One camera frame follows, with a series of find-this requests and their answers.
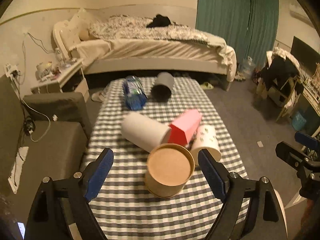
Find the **sofa armrest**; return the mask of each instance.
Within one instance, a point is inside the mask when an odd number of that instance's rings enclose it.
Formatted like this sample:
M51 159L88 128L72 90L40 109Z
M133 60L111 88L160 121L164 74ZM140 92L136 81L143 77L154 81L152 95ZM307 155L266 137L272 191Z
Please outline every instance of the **sofa armrest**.
M25 103L36 111L47 115L52 120L53 115L58 121L79 122L87 138L90 138L92 126L89 120L84 97L79 92L33 94L23 98ZM47 118L25 106L33 120L41 121Z

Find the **white cup with green print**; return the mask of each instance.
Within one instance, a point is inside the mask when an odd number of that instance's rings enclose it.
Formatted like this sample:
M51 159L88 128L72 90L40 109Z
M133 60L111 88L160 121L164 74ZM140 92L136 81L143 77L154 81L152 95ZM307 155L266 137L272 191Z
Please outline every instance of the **white cup with green print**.
M221 153L219 150L219 144L217 140L216 130L212 125L201 125L197 130L197 135L193 141L193 145L190 153L195 160L195 164L198 164L198 153L202 149L207 149L216 162L220 161Z

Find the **blue trash bin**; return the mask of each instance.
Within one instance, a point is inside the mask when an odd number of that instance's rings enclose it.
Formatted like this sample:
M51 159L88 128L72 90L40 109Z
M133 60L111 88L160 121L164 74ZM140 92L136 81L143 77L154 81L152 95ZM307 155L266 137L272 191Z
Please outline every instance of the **blue trash bin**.
M306 125L307 120L297 111L292 119L291 125L296 131L301 131Z

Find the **floral blanket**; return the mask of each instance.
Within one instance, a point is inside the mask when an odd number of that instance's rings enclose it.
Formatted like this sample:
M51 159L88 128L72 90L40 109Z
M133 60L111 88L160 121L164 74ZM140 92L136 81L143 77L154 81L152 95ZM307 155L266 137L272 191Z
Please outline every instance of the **floral blanket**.
M233 81L236 66L233 66L233 64L230 66L230 52L223 38L175 22L172 22L167 27L146 28L152 21L153 19L146 17L116 15L111 16L107 22L97 21L92 23L89 26L89 33L95 38L105 41L116 39L152 39L201 43L214 49L221 56L221 63L230 68L231 75L228 75L227 80Z

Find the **green curtain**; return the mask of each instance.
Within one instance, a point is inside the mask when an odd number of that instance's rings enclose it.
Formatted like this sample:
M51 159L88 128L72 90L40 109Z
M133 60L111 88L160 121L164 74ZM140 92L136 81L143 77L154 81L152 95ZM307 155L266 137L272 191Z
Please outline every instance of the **green curtain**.
M276 39L279 0L251 0L250 19L246 35L246 52L258 67L263 67L266 51L272 50Z
M249 14L250 0L198 0L196 29L224 38L242 62Z

